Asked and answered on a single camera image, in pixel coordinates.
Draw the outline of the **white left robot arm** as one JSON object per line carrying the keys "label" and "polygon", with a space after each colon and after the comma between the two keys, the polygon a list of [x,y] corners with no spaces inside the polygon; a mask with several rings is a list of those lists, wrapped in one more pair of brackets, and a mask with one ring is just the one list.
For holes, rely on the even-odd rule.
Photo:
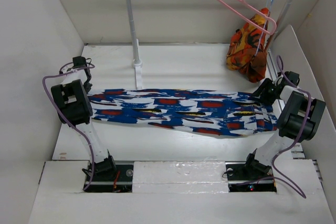
{"label": "white left robot arm", "polygon": [[64,81],[52,86],[51,97],[61,112],[58,114],[63,124],[73,126],[91,159],[90,165],[83,171],[93,177],[112,180],[117,175],[113,157],[101,143],[93,127],[93,110],[88,98],[92,84],[88,59],[77,56],[72,59],[71,67],[61,68],[59,73]]}

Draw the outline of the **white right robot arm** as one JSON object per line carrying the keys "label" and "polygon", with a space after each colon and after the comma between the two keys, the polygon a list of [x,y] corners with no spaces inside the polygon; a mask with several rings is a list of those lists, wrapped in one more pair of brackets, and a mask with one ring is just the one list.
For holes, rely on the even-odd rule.
{"label": "white right robot arm", "polygon": [[260,148],[250,153],[243,165],[243,173],[254,179],[261,173],[271,174],[274,157],[290,150],[296,143],[312,139],[319,127],[326,103],[314,99],[299,89],[299,74],[286,71],[280,81],[265,79],[252,96],[265,105],[280,99],[285,102],[274,135]]}

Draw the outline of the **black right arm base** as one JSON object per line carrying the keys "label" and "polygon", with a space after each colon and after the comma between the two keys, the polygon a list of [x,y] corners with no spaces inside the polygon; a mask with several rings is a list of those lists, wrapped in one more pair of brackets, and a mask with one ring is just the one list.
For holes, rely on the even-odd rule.
{"label": "black right arm base", "polygon": [[269,174],[247,168],[244,162],[226,162],[222,177],[227,179],[230,193],[277,192]]}

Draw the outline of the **blue white red patterned trousers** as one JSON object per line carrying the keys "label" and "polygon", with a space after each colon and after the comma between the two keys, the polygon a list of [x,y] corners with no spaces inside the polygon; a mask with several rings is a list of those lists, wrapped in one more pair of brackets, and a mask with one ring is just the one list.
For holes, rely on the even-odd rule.
{"label": "blue white red patterned trousers", "polygon": [[88,94],[94,120],[240,137],[277,129],[272,105],[250,93],[181,89],[105,89]]}

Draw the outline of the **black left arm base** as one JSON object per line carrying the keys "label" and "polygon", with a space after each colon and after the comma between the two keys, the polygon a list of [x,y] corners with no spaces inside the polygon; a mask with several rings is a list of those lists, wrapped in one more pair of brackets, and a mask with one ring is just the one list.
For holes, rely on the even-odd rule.
{"label": "black left arm base", "polygon": [[85,174],[84,192],[87,193],[131,193],[134,162],[116,162],[114,175],[94,175],[90,182],[91,167],[82,169]]}

